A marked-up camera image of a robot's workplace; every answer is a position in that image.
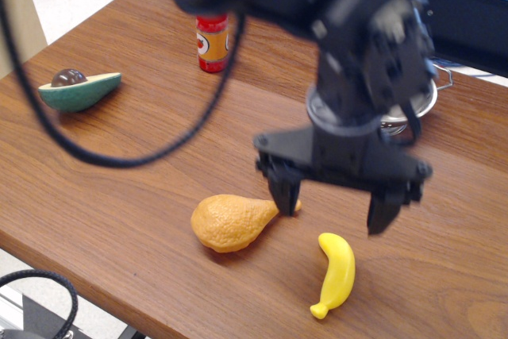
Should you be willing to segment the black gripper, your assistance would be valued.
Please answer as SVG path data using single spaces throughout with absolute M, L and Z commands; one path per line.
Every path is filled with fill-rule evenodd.
M 378 130 L 347 137 L 310 125 L 263 133 L 253 144 L 282 215 L 294 216 L 304 180 L 366 191 L 371 194 L 369 235 L 383 233 L 403 205 L 420 200 L 423 184 L 433 174 L 430 164 L 388 142 Z

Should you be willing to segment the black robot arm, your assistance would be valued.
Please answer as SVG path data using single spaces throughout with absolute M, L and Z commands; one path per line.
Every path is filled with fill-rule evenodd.
M 413 138 L 389 137 L 381 125 L 398 106 L 413 135 L 421 133 L 411 102 L 429 94 L 436 74 L 420 18 L 426 1 L 175 0 L 188 13 L 258 17 L 317 45 L 316 83 L 306 99 L 310 125 L 254 140 L 257 166 L 281 213 L 294 213 L 305 179 L 369 192 L 371 235 L 421 199 L 431 167 L 405 154 Z

